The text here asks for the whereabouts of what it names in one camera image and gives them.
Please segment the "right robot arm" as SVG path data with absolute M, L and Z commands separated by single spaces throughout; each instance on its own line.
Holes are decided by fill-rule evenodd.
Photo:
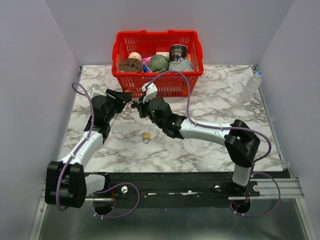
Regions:
M 226 147 L 234 163 L 234 172 L 230 191 L 241 196 L 248 190 L 252 166 L 257 154 L 260 139 L 242 121 L 236 119 L 230 125 L 206 122 L 192 123 L 186 116 L 172 112 L 162 97 L 143 103 L 134 102 L 131 107 L 137 109 L 140 118 L 149 118 L 165 135 L 172 139 L 197 139 Z

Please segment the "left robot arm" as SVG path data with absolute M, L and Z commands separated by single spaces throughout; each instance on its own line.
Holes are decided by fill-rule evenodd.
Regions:
M 130 92 L 107 89 L 105 94 L 89 98 L 91 115 L 83 136 L 60 161 L 51 161 L 46 170 L 45 202 L 60 211 L 80 208 L 87 196 L 96 193 L 104 198 L 111 185 L 104 173 L 85 173 L 94 153 L 105 143 L 111 130 L 111 120 L 132 100 Z

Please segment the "orange black padlock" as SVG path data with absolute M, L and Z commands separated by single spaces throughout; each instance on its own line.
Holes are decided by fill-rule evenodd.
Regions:
M 122 88 L 122 91 L 123 91 L 124 93 L 130 93 L 130 94 L 131 94 L 131 91 L 129 91 L 126 87 L 123 87 L 123 88 Z

